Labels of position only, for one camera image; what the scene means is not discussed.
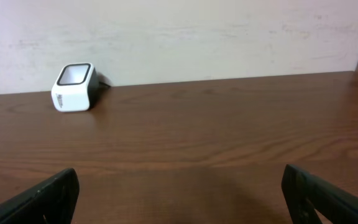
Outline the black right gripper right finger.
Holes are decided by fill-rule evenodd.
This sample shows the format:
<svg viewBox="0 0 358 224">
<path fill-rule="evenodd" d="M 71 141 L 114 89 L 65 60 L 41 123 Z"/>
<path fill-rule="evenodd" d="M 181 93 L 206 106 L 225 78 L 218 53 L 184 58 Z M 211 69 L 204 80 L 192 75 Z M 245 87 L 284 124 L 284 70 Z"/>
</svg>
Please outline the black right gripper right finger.
<svg viewBox="0 0 358 224">
<path fill-rule="evenodd" d="M 316 175 L 287 164 L 282 192 L 293 223 L 321 223 L 322 214 L 332 223 L 358 223 L 358 198 Z"/>
</svg>

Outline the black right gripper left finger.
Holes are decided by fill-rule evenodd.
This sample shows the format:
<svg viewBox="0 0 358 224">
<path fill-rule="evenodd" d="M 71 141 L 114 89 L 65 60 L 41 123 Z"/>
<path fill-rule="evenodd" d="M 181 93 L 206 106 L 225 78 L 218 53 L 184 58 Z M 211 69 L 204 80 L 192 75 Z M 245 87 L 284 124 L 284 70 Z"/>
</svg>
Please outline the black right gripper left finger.
<svg viewBox="0 0 358 224">
<path fill-rule="evenodd" d="M 73 168 L 64 169 L 0 204 L 0 223 L 70 224 L 80 192 Z"/>
</svg>

